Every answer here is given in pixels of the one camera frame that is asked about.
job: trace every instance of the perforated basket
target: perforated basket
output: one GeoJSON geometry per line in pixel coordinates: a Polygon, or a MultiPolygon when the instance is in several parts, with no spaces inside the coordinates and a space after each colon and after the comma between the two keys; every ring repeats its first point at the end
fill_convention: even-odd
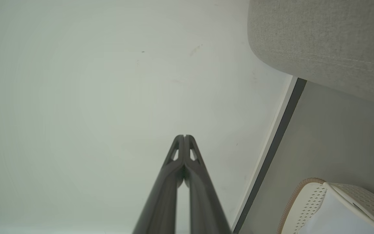
{"type": "Polygon", "coordinates": [[[365,214],[374,220],[374,194],[368,190],[355,186],[343,184],[331,184],[347,201],[354,203],[365,214]]]}
{"type": "Polygon", "coordinates": [[[282,214],[277,234],[298,234],[320,209],[327,192],[374,227],[374,194],[355,186],[332,184],[318,178],[303,180],[293,192],[282,214]]]}

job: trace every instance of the fabric upholstery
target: fabric upholstery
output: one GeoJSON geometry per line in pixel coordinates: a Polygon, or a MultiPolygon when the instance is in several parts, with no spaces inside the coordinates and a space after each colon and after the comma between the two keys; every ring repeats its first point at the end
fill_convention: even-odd
{"type": "Polygon", "coordinates": [[[273,68],[374,102],[374,0],[251,0],[248,38],[273,68]]]}

